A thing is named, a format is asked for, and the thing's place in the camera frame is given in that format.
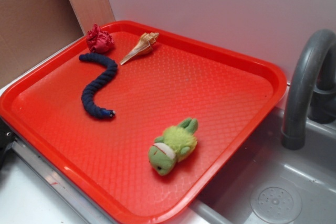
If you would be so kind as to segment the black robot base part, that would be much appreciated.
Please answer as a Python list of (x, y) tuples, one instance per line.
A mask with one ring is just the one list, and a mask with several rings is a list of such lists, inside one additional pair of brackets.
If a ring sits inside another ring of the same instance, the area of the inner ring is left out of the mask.
[(2, 119), (1, 119), (0, 138), (1, 138), (0, 166), (2, 168), (5, 159), (12, 148), (13, 142), (15, 141), (14, 131)]

